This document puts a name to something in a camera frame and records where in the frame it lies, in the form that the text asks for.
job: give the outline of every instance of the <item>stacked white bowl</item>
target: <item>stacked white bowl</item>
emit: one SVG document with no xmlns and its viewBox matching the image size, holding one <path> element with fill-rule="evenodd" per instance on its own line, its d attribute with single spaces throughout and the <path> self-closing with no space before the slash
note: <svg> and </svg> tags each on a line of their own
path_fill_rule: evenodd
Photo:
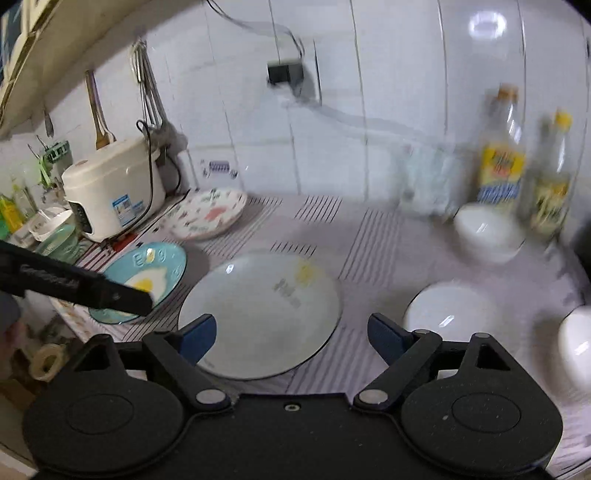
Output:
<svg viewBox="0 0 591 480">
<path fill-rule="evenodd" d="M 507 263 L 525 242 L 525 232 L 517 220 L 490 205 L 468 203 L 453 223 L 462 249 L 485 264 Z"/>
</svg>

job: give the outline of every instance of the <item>cooking oil bottle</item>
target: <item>cooking oil bottle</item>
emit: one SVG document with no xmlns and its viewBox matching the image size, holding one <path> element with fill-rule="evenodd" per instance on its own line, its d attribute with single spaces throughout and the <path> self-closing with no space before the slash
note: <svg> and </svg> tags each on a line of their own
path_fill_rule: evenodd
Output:
<svg viewBox="0 0 591 480">
<path fill-rule="evenodd" d="M 483 134 L 478 201 L 515 213 L 525 170 L 521 125 L 517 121 L 518 89 L 501 85 Z"/>
<path fill-rule="evenodd" d="M 541 149 L 530 225 L 546 239 L 560 232 L 566 217 L 574 171 L 569 158 L 569 130 L 572 123 L 573 118 L 567 112 L 558 110 L 548 139 Z"/>
<path fill-rule="evenodd" d="M 4 221 L 8 225 L 10 233 L 16 232 L 20 227 L 23 226 L 23 218 L 21 212 L 18 211 L 14 202 L 0 193 L 0 215 L 4 218 Z"/>
</svg>

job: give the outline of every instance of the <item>fried egg print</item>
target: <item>fried egg print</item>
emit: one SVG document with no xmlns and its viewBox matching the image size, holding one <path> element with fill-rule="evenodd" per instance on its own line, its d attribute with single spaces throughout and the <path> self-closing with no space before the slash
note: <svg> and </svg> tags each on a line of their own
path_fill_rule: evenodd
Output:
<svg viewBox="0 0 591 480">
<path fill-rule="evenodd" d="M 125 285 L 148 292 L 156 304 L 166 291 L 166 267 L 143 270 L 131 277 Z"/>
</svg>

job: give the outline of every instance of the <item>patterned plate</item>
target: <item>patterned plate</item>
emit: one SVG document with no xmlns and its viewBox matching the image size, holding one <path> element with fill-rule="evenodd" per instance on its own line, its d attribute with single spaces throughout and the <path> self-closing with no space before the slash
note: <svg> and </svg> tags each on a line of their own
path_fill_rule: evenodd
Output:
<svg viewBox="0 0 591 480">
<path fill-rule="evenodd" d="M 173 208 L 163 225 L 178 239 L 205 240 L 228 230 L 246 207 L 240 190 L 213 189 L 198 193 Z"/>
<path fill-rule="evenodd" d="M 187 255 L 178 245 L 153 242 L 126 253 L 105 270 L 114 282 L 144 290 L 152 295 L 154 308 L 177 286 L 187 267 Z M 99 323 L 117 325 L 138 317 L 116 310 L 88 309 Z"/>
</svg>

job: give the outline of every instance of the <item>white plate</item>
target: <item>white plate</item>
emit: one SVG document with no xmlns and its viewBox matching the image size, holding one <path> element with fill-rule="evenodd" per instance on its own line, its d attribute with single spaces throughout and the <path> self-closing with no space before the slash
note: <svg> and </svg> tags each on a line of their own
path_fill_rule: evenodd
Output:
<svg viewBox="0 0 591 480">
<path fill-rule="evenodd" d="M 213 189 L 174 207 L 164 224 L 178 239 L 205 240 L 228 230 L 246 207 L 248 195 L 240 190 Z"/>
<path fill-rule="evenodd" d="M 210 313 L 217 337 L 198 363 L 225 378 L 254 380 L 286 372 L 313 356 L 335 330 L 336 282 L 297 255 L 253 253 L 227 261 L 189 293 L 182 328 Z"/>
<path fill-rule="evenodd" d="M 482 293 L 461 282 L 437 283 L 415 297 L 405 314 L 409 331 L 427 329 L 444 340 L 468 342 L 477 332 L 489 333 L 511 353 L 518 348 L 516 326 Z"/>
</svg>

